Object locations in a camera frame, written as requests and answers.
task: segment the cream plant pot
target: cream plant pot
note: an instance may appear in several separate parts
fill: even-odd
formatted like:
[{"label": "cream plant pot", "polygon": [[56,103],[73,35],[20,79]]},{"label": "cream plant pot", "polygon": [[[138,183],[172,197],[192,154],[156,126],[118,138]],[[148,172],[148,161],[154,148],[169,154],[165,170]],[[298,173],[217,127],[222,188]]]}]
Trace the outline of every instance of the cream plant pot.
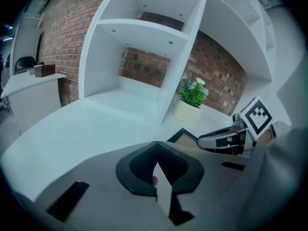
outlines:
[{"label": "cream plant pot", "polygon": [[179,100],[174,106],[172,114],[177,120],[193,125],[198,121],[201,109]]}]

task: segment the red brick wall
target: red brick wall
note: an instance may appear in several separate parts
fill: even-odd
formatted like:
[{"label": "red brick wall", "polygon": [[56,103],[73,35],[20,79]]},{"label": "red brick wall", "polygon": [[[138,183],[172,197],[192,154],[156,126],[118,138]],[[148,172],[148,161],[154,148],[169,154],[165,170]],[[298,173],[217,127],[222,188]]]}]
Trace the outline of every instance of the red brick wall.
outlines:
[{"label": "red brick wall", "polygon": [[[145,13],[139,19],[163,24],[181,30],[183,23],[174,19]],[[169,59],[150,52],[127,48],[119,75],[161,87]],[[185,73],[195,81],[197,77],[206,81],[210,90],[204,104],[222,113],[231,115],[244,90],[247,75],[236,60],[213,39],[198,32]]]},{"label": "red brick wall", "polygon": [[[56,64],[56,71],[67,75],[59,81],[64,104],[78,99],[79,60],[90,22],[102,0],[52,0],[46,7],[39,61]],[[141,19],[181,30],[176,20],[145,14]],[[119,74],[160,87],[168,59],[126,49]],[[245,86],[247,76],[238,63],[214,40],[199,32],[185,72],[190,79],[206,80],[210,95],[205,104],[230,115]]]},{"label": "red brick wall", "polygon": [[47,5],[38,61],[56,64],[64,104],[78,99],[79,60],[90,22],[103,0],[51,0]]}]

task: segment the wooden box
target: wooden box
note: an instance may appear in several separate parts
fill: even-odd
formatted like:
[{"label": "wooden box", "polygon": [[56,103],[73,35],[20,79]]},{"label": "wooden box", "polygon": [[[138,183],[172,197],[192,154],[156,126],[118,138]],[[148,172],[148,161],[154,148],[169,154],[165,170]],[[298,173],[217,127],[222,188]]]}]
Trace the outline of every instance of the wooden box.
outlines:
[{"label": "wooden box", "polygon": [[34,68],[34,74],[35,77],[45,77],[48,75],[53,75],[55,74],[56,71],[56,65],[52,64],[52,65],[40,65],[40,66],[36,66]]}]

